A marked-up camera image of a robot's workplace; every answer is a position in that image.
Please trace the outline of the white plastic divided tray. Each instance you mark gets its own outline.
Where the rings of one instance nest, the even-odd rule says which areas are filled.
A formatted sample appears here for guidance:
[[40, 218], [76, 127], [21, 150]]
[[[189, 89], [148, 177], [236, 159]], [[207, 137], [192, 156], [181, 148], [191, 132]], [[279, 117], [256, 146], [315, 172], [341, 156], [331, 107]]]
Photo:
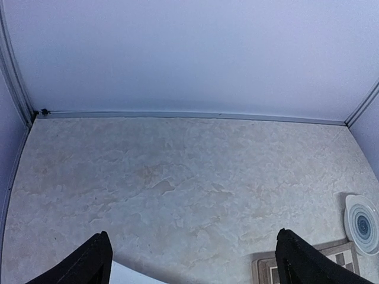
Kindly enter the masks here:
[[165, 284], [162, 281], [139, 273], [112, 261], [109, 284]]

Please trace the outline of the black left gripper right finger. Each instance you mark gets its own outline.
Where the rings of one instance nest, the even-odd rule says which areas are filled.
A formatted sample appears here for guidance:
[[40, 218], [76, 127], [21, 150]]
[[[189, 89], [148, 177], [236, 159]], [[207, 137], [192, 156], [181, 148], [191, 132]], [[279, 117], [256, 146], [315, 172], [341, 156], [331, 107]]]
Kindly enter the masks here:
[[285, 228], [277, 235], [275, 259], [281, 284], [371, 283], [331, 261], [296, 233]]

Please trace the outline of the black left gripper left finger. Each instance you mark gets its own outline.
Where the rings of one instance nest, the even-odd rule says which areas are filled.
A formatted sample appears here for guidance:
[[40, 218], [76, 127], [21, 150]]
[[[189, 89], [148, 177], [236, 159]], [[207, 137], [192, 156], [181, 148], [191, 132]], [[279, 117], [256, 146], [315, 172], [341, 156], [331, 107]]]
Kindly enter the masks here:
[[113, 249], [107, 232], [94, 234], [50, 270], [30, 283], [109, 283]]

